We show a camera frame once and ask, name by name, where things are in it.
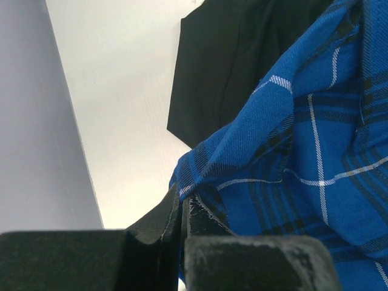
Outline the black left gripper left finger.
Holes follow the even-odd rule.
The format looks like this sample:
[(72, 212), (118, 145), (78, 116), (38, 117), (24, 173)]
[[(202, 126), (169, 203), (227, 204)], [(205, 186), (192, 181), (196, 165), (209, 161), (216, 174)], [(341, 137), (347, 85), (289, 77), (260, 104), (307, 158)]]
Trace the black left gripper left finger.
[(119, 230), (1, 235), (2, 290), (176, 290), (181, 239), (177, 186)]

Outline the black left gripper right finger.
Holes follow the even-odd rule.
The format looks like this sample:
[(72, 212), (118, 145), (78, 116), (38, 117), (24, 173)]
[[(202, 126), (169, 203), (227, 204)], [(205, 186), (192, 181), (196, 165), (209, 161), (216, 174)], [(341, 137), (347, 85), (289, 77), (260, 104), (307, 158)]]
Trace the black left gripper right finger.
[(333, 259), (300, 235), (238, 236), (193, 195), (183, 202), (187, 290), (342, 290)]

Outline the blue plaid shirt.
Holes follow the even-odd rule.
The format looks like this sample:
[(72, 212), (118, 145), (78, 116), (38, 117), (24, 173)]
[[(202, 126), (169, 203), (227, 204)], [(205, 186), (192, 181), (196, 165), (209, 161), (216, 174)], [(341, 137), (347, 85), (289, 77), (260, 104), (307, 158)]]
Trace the blue plaid shirt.
[(334, 1), (170, 184), (198, 233), (309, 235), (344, 290), (386, 290), (387, 2)]

